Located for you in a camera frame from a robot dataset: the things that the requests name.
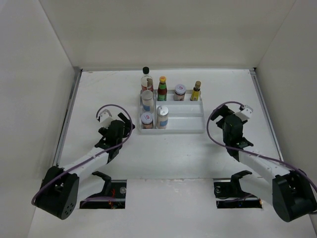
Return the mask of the dark soy sauce bottle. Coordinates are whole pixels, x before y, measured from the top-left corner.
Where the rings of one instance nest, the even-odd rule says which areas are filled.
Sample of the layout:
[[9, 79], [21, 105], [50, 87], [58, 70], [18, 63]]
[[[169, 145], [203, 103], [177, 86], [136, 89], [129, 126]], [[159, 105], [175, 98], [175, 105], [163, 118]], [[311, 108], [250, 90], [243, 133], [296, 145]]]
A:
[[153, 87], [153, 78], [150, 76], [150, 69], [145, 66], [142, 69], [143, 72], [143, 77], [141, 78], [141, 90], [146, 91], [146, 90], [150, 90], [150, 91], [154, 91], [154, 87]]

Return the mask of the white powder shaker blue label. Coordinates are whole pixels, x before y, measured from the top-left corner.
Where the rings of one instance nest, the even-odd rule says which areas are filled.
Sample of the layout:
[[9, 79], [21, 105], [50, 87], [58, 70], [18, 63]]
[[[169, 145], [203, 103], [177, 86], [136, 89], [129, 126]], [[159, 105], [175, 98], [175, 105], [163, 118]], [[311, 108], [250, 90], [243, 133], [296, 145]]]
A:
[[168, 107], [165, 105], [161, 105], [157, 107], [156, 114], [157, 114], [157, 122], [156, 127], [157, 129], [166, 129], [168, 124]]

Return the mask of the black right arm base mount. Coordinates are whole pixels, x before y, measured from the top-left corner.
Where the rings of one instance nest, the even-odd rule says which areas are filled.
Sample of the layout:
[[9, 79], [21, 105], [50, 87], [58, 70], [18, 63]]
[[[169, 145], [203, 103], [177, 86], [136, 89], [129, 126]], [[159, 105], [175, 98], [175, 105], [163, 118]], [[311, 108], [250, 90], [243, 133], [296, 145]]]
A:
[[259, 198], [241, 189], [240, 179], [251, 174], [244, 170], [233, 174], [230, 179], [213, 180], [217, 209], [263, 208]]

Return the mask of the white peppercorn jar silver lid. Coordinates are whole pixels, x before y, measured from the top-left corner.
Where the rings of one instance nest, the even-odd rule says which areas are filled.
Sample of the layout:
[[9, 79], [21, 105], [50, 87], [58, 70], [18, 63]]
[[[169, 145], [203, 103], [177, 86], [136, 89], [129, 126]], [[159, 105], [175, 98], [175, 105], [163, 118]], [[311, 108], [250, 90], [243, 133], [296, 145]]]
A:
[[141, 93], [141, 100], [143, 109], [146, 112], [153, 112], [154, 111], [154, 94], [150, 90], [145, 90]]

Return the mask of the small yellow oil bottle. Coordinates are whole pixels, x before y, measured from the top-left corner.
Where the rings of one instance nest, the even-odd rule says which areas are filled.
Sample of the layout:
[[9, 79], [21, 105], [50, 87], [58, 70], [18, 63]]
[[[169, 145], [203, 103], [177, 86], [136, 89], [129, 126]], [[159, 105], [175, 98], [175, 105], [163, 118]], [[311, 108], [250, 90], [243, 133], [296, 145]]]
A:
[[198, 101], [199, 96], [201, 92], [201, 81], [196, 81], [195, 86], [193, 88], [192, 94], [191, 94], [191, 101]]

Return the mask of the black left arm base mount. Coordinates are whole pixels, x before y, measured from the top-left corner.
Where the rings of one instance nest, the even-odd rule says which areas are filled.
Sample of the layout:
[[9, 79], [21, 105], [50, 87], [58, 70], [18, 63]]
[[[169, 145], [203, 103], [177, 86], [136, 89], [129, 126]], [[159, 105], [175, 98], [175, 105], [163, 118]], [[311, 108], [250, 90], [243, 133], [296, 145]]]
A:
[[96, 171], [79, 188], [79, 209], [125, 209], [127, 181]]

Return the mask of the red chili sauce bottle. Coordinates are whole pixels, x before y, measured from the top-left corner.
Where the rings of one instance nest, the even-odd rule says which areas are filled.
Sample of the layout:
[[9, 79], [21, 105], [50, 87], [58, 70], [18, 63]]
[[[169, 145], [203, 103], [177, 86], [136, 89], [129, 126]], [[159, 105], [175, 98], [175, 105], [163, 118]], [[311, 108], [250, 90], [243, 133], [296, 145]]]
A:
[[166, 86], [166, 77], [161, 76], [159, 78], [159, 85], [157, 90], [157, 100], [158, 101], [166, 101], [167, 97], [167, 86]]

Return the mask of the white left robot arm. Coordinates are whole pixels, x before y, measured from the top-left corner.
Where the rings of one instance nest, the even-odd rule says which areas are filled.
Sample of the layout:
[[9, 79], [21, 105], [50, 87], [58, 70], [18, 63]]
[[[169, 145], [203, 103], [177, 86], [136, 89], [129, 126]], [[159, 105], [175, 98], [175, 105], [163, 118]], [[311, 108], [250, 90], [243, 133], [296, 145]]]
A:
[[118, 114], [119, 119], [112, 120], [107, 127], [101, 127], [98, 133], [101, 139], [92, 150], [74, 163], [64, 166], [52, 166], [46, 172], [39, 191], [31, 203], [37, 208], [64, 220], [74, 211], [79, 198], [79, 186], [89, 176], [98, 176], [102, 180], [94, 186], [99, 197], [107, 197], [111, 192], [111, 177], [98, 171], [110, 163], [129, 139], [135, 125], [129, 114]]

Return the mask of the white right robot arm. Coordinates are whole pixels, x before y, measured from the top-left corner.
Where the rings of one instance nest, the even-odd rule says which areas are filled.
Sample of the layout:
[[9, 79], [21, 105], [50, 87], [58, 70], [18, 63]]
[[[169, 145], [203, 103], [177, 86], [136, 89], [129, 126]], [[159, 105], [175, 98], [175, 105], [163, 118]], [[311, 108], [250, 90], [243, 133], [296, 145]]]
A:
[[214, 193], [228, 203], [255, 196], [269, 203], [280, 219], [291, 222], [304, 215], [317, 213], [316, 185], [300, 169], [284, 161], [247, 151], [253, 143], [243, 135], [243, 126], [251, 118], [253, 109], [238, 103], [239, 111], [234, 112], [227, 103], [218, 106], [208, 121], [216, 122], [222, 130], [223, 142], [212, 140], [224, 147], [237, 162], [249, 167], [231, 176], [225, 186], [218, 183]]

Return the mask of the brown sauce jar white lid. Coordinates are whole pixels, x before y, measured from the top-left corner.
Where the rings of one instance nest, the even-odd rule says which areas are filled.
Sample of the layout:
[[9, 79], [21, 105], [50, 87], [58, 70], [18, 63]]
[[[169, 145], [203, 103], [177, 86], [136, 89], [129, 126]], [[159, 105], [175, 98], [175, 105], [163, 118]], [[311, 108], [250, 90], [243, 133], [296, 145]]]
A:
[[177, 84], [174, 88], [174, 100], [184, 101], [186, 94], [186, 87], [183, 84]]

